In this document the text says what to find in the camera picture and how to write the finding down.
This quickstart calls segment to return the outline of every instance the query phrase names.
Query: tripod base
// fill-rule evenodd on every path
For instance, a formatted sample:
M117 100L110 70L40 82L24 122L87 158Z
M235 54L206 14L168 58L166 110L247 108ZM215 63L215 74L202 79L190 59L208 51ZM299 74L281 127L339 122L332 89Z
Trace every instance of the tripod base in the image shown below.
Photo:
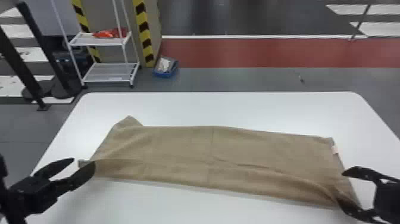
M39 107L39 108L37 108L36 111L48 111L50 107L51 107L50 104L46 104L45 107Z
M50 96L51 89L54 86L54 82L53 81L40 81L38 83L39 83L40 87L42 88L42 92L39 93L39 96L41 98ZM21 95L24 99L33 100L32 94L30 94L30 92L28 91L27 88L24 88L22 90Z
M76 97L82 90L82 85L80 84L79 79L68 80L68 85L70 87L68 89L64 89L60 82L56 81L51 90L52 96L57 99L67 99Z

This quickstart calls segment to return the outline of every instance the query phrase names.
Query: metal rod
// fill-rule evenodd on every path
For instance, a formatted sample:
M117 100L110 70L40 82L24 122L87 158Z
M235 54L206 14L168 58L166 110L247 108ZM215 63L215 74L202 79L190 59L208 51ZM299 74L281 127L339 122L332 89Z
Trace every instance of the metal rod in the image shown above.
M121 5L122 5L122 10L124 11L124 16L125 16L126 23L128 25L129 32L131 33L130 39L132 40L133 49L134 49L135 54L136 54L135 57L136 57L136 60L137 60L137 63L138 63L137 66L139 66L139 54L138 54L138 51L136 49L135 40L133 39L132 28L130 26L129 17L128 17L128 13L126 12L126 6L125 6L124 0L121 0Z
M117 4L115 3L115 0L112 0L112 5L114 7L115 20L117 21L118 32L120 34L122 53L124 54L125 66L126 66L126 75L129 76L130 71L129 71L129 65L128 65L128 57L126 55L126 50L125 50L125 45L124 45L124 38L122 37L122 28L121 28L121 23L120 23L120 15L118 14Z
M15 73L20 78L21 82L24 84L26 89L32 95L32 98L36 100L40 108L46 108L47 105L42 100L42 88L36 81L32 72L26 66L22 60L20 54L15 50L13 44L8 39L7 35L4 33L3 29L0 27L0 52L7 60L10 67L15 71Z
M39 30L38 25L36 24L35 20L32 17L32 14L29 10L28 5L25 2L18 2L16 4L19 12L23 15L25 18L25 21L27 22L30 30L32 31L33 35L35 36L39 46L42 48L43 52L46 55L47 60L49 61L51 67L54 70L54 73L58 80L60 81L60 84L64 89L70 89L71 86L68 84L68 80L65 77L63 71L61 71L59 65L57 64L54 55L51 53L51 50L49 49L46 41L43 38L42 32Z
M360 30L360 27L363 24L365 17L367 16L367 14L371 8L371 5L372 5L372 2L368 3L367 7L365 8L365 10L360 18L360 21L358 22L357 27L355 28L354 33L350 38L350 41L353 41L355 39L355 36L357 35L358 31Z
M119 14L118 14L117 4L115 3L115 0L112 0L112 5L113 5L113 7L114 7L115 20L117 21L117 28L118 28L118 32L119 32L119 34L120 34L121 44L123 45L123 44L124 44L124 38L122 37L120 16L119 16Z
M68 38L67 38L67 34L66 34L66 32L65 32L63 23L62 23L62 21L61 21L60 15L58 14L57 7L55 6L54 0L50 0L50 2L51 2L51 5L52 5L52 7L53 7L53 11L54 11L54 13L55 13L55 17L57 18L57 22L58 22L58 24L60 25L61 32L62 32L62 36L64 37L65 44L67 45L68 51L69 51L69 53L70 53L70 55L71 55L71 59L72 59L72 62L73 62L73 64L74 64L74 67L75 67L76 73L77 73L77 75L78 75L78 78L79 78L79 80L80 80L80 84L81 84L82 86L84 86L85 83L84 83L83 80L82 80L82 75L80 74L80 70L79 70L78 64L76 63L75 56L74 56L74 54L73 54L73 52L72 52L72 48L71 48L71 46L70 46L70 44L69 44L69 41L68 41Z

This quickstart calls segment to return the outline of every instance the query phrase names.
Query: blue container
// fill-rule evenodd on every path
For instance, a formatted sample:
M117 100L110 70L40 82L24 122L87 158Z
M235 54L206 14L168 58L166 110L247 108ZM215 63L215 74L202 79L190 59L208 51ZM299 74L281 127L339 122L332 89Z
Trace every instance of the blue container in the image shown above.
M178 70L178 61L174 60L171 69L169 71L166 71L166 72L158 71L157 67L158 66L156 66L154 68L154 70L153 70L154 76L161 77L161 78L169 78L169 77L172 77L173 75L175 75L176 71Z

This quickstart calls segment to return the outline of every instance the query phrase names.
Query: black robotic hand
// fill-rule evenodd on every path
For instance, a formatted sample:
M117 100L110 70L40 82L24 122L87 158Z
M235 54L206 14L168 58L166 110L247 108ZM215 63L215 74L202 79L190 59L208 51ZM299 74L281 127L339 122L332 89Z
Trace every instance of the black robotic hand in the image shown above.
M400 224L400 180L360 166L352 167L343 176L372 181L376 185L373 209L364 210L355 204L339 201L342 210L349 216L367 223L381 224L387 221Z
M43 213L57 202L59 196L74 191L93 177L96 166L94 162L91 162L69 178L50 180L73 161L73 158L67 158L50 163L33 176L7 189L4 184L4 177L8 175L7 168L0 155L0 213L5 216L7 222L9 224L26 223L27 216Z

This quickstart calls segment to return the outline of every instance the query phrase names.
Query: metal shelf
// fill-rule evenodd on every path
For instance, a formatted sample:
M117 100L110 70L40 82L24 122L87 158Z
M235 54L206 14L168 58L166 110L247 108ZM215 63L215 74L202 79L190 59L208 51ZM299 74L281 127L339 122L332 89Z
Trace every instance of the metal shelf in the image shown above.
M93 33L79 32L69 44L70 46L123 46L125 45L130 36L129 32L125 38L96 38Z
M94 63L87 71L83 81L131 82L135 78L138 67L138 63Z

